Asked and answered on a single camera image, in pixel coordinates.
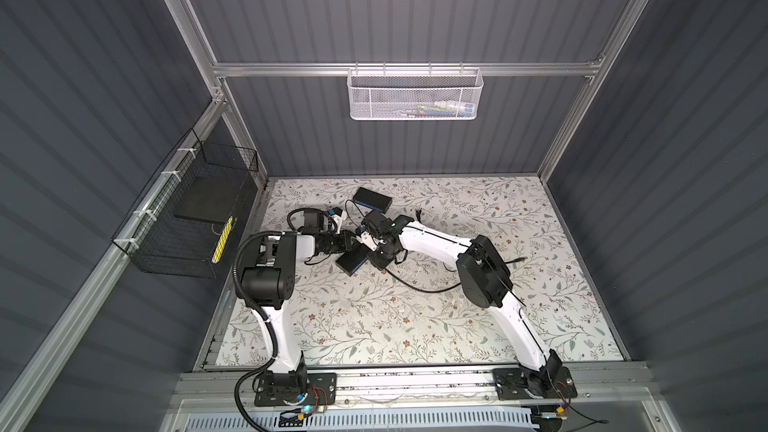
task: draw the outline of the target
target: black cable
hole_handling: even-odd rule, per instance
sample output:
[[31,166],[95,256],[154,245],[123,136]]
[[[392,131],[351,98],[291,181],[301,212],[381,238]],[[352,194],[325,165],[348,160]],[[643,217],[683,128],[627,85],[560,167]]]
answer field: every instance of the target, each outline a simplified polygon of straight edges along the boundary
[[[552,388],[555,389],[558,392],[558,395],[560,396],[560,400],[563,401],[563,405],[565,406],[566,409],[570,409],[573,412],[575,412],[576,414],[581,415],[581,417],[583,417],[583,418],[585,418],[587,420],[591,420],[591,422],[589,424],[582,425],[581,427],[576,427],[575,429],[570,429],[568,432],[576,432],[576,430],[583,430],[583,429],[586,429],[587,427],[590,427],[590,426],[595,425],[595,424],[608,424],[608,420],[606,420],[606,419],[600,419],[600,420],[599,419],[593,419],[593,418],[591,418],[591,417],[589,417],[587,415],[582,414],[578,410],[576,410],[574,408],[574,406],[571,405],[571,399],[572,399],[571,395],[570,394],[568,395],[568,402],[566,402],[565,401],[565,397],[563,396],[563,394],[560,391],[560,389],[558,389],[558,386],[555,385],[552,382],[552,378],[549,379],[549,383],[552,385]],[[562,385],[566,389],[566,391],[568,391],[568,387],[565,384],[563,384],[562,382],[558,382],[558,384]]]
[[395,256],[395,265],[400,265],[406,260],[408,260],[408,249],[406,249],[406,254],[402,256],[402,260],[400,262],[397,261],[397,255]]
[[591,421],[592,421],[592,424],[607,424],[607,423],[608,423],[608,421],[607,421],[606,419],[600,419],[600,420],[598,420],[598,419],[593,419],[593,418],[591,418],[591,417],[588,417],[588,416],[586,416],[586,415],[582,414],[581,412],[579,412],[578,410],[576,410],[576,409],[574,408],[574,406],[572,406],[572,405],[571,405],[571,402],[568,402],[568,408],[569,408],[569,409],[571,409],[571,410],[572,410],[573,412],[575,412],[576,414],[579,414],[579,415],[581,415],[581,417],[583,417],[583,418],[585,418],[585,419],[587,419],[587,420],[591,420]]
[[447,288],[442,288],[442,289],[440,289],[440,290],[438,290],[438,291],[426,291],[426,290],[424,290],[423,288],[418,288],[418,287],[414,287],[413,285],[410,285],[408,282],[406,282],[406,281],[402,280],[400,277],[398,277],[397,275],[393,274],[393,273],[392,273],[392,271],[390,271],[388,268],[385,268],[384,270],[385,270],[385,271],[386,271],[388,274],[390,274],[391,276],[393,276],[393,277],[395,278],[395,280],[397,280],[397,281],[398,281],[398,282],[400,282],[401,284],[405,285],[406,287],[408,287],[408,288],[412,288],[413,290],[415,290],[415,291],[417,291],[417,292],[424,292],[425,294],[441,294],[441,293],[443,293],[443,292],[447,292],[447,291],[453,290],[453,289],[455,289],[456,287],[458,287],[459,285],[461,285],[461,283],[459,282],[459,283],[457,283],[457,284],[451,285],[450,287],[447,287]]
[[360,207],[357,205],[357,202],[355,202],[355,201],[351,200],[350,198],[348,198],[347,200],[345,200],[345,201],[344,201],[344,210],[346,210],[346,216],[350,218],[350,220],[352,221],[352,224],[354,224],[356,227],[359,227],[359,225],[357,224],[357,222],[355,222],[354,220],[352,220],[352,216],[350,215],[350,210],[349,210],[349,209],[346,207],[346,204],[347,204],[348,202],[351,202],[351,203],[352,203],[352,205],[353,205],[353,206],[355,206],[355,207],[357,208],[357,211],[358,211],[358,212],[360,212],[360,216],[362,216],[362,218],[365,218],[365,217],[366,217],[366,215],[362,213],[362,210],[360,210]]
[[310,258],[308,258],[306,261],[304,261],[304,264],[306,264],[306,265],[318,265],[318,264],[322,264],[323,262],[325,262],[326,260],[328,260],[328,257],[330,257],[330,256],[331,256],[331,255],[330,255],[330,254],[328,254],[328,255],[326,255],[326,256],[325,256],[325,257],[324,257],[324,258],[323,258],[321,261],[319,261],[319,262],[314,262],[314,263],[310,264],[310,260],[312,260],[312,259],[315,257],[315,255],[313,255],[312,257],[310,257]]
[[261,367],[245,372],[239,379],[237,379],[237,382],[235,383],[235,406],[240,412],[240,415],[243,416],[245,422],[259,432],[269,431],[259,426],[246,412],[243,401],[240,399],[240,386],[243,384],[243,382],[248,380],[248,378],[263,374],[274,363],[275,358],[277,357],[277,334],[274,327],[272,326],[272,323],[270,322],[269,316],[266,314],[266,312],[264,312],[264,309],[262,309],[262,307],[255,300],[253,300],[251,296],[245,293],[240,278],[240,260],[243,258],[243,252],[249,244],[251,244],[254,240],[265,237],[267,235],[283,235],[283,233],[277,231],[263,231],[258,232],[257,234],[253,234],[245,239],[243,243],[240,244],[240,246],[237,248],[237,253],[235,254],[234,260],[232,261],[232,267],[230,269],[230,273],[232,274],[232,282],[234,283],[237,294],[243,297],[246,307],[252,308],[259,315],[259,317],[261,317],[261,320],[264,321],[264,325],[266,326],[266,330],[269,333],[270,339],[272,341],[272,357],[270,360],[268,360]]
[[576,427],[575,429],[566,430],[565,432],[576,432],[577,430],[584,430],[587,427],[590,427],[590,426],[595,425],[595,424],[607,424],[607,423],[608,423],[607,421],[605,421],[605,422],[598,422],[597,420],[595,420],[593,422],[590,422],[589,424],[582,425],[581,427]]
[[296,232],[297,229],[296,227],[293,226],[293,222],[291,221],[291,218],[293,217],[294,214],[298,214],[299,212],[320,212],[324,216],[328,217],[328,223],[331,226],[330,232],[332,234],[335,234],[336,230],[339,229],[339,226],[336,225],[336,221],[333,220],[333,217],[331,216],[331,214],[328,213],[327,210],[321,210],[317,207],[299,207],[299,208],[294,208],[292,211],[288,212],[288,216],[286,217],[286,220],[288,221],[288,227],[294,232]]

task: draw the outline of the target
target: white mesh basket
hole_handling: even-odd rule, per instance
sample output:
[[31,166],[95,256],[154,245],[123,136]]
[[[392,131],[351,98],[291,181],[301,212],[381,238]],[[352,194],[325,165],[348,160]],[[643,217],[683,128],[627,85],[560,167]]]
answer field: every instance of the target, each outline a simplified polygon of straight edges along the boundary
[[472,120],[477,117],[482,75],[463,67],[350,69],[354,120]]

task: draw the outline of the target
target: yellow label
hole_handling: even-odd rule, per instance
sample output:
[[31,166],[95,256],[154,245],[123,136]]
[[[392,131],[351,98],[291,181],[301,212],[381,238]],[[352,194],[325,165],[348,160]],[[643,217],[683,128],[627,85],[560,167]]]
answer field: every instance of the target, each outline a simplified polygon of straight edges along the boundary
[[219,237],[219,245],[216,246],[216,252],[214,252],[214,259],[212,262],[214,264],[218,264],[219,260],[221,260],[221,255],[224,254],[224,246],[226,245],[226,240],[230,236],[230,232],[232,232],[232,217],[230,216],[229,220],[226,221],[226,225],[223,229],[221,229],[221,236]]

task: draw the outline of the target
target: enclosure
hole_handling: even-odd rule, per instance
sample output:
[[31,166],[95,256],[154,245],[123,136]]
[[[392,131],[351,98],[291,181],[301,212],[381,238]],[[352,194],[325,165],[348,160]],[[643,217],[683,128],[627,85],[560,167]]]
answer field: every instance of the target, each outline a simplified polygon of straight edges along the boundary
[[315,254],[284,317],[336,402],[288,428],[764,428],[768,0],[0,4],[0,430],[252,430],[238,247],[363,241],[360,187],[487,237],[578,395],[504,396],[458,262]]

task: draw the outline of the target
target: black device with blue stripe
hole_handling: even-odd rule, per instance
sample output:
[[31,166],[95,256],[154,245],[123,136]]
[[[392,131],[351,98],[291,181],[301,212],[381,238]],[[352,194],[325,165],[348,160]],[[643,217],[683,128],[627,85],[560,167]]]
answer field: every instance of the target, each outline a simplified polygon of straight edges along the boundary
[[358,206],[372,208],[382,214],[386,214],[386,211],[392,204],[392,197],[383,196],[365,187],[359,187],[352,197],[352,201]]

